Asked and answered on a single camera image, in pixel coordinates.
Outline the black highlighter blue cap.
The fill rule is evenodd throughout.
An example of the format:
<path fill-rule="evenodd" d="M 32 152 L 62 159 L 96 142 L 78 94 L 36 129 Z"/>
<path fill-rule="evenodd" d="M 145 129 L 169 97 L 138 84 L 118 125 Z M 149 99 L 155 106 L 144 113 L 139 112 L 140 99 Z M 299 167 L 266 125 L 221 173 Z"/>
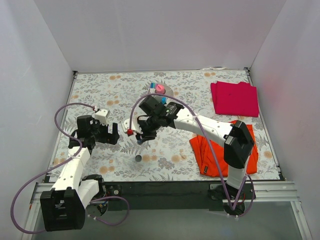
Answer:
<path fill-rule="evenodd" d="M 167 103 L 167 98 L 166 98 L 166 97 L 163 97 L 163 98 L 161 99 L 161 103 L 165 105 L 165 104 Z"/>

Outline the grey round cap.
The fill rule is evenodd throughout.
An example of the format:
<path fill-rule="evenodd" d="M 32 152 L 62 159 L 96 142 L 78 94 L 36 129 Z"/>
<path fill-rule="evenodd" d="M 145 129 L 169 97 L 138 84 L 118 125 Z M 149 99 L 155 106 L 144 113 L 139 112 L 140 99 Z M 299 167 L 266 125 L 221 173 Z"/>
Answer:
<path fill-rule="evenodd" d="M 136 162 L 141 162 L 141 161 L 142 161 L 142 156 L 139 155 L 139 154 L 136 155 L 136 156 L 135 156 L 135 161 L 136 161 Z"/>

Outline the pink capped glue bottle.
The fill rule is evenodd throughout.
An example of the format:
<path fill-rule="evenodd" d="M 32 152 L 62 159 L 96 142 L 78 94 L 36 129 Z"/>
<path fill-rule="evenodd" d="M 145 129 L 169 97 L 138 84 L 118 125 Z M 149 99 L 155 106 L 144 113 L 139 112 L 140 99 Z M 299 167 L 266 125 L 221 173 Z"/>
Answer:
<path fill-rule="evenodd" d="M 155 93 L 157 94 L 165 94 L 166 93 L 166 89 L 163 85 L 161 84 L 157 84 L 155 87 Z"/>

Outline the white round desk organizer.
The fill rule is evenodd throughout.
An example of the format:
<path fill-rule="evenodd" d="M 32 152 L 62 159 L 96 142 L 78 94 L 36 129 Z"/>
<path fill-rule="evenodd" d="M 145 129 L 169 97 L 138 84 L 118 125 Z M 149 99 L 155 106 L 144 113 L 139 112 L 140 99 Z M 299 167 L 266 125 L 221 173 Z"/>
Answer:
<path fill-rule="evenodd" d="M 174 96 L 174 91 L 166 84 L 158 84 L 156 83 L 156 85 L 163 85 L 165 87 L 165 94 L 163 95 L 167 95 L 167 96 L 171 96 L 173 97 Z M 151 94 L 151 93 L 155 93 L 155 89 L 149 89 L 147 90 L 147 94 Z"/>

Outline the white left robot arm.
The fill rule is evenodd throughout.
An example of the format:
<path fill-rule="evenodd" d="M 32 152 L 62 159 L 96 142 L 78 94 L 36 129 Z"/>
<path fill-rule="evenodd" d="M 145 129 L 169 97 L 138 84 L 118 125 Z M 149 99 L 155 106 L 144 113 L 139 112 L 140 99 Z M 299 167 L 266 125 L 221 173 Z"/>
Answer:
<path fill-rule="evenodd" d="M 92 115 L 77 117 L 77 128 L 71 133 L 68 145 L 71 160 L 64 165 L 51 189 L 40 196 L 47 232 L 82 229 L 90 201 L 106 196 L 101 175 L 83 177 L 82 174 L 96 143 L 115 145 L 120 138 L 117 123 L 112 123 L 112 132 L 108 131 L 109 114 L 109 110 L 101 109 Z"/>

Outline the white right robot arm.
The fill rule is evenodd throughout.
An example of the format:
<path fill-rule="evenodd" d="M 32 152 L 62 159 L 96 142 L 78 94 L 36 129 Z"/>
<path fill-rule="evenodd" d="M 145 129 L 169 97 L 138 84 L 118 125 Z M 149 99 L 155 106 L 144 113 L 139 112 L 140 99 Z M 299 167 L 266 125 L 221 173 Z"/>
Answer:
<path fill-rule="evenodd" d="M 256 145 L 247 125 L 222 122 L 197 115 L 186 103 L 174 97 L 169 103 L 157 99 L 157 93 L 140 97 L 134 104 L 145 113 L 145 120 L 131 116 L 129 128 L 136 134 L 139 143 L 154 140 L 157 130 L 170 127 L 203 136 L 209 145 L 216 143 L 223 148 L 224 161 L 228 165 L 228 176 L 223 187 L 227 195 L 237 199 L 245 192 L 249 158 Z"/>

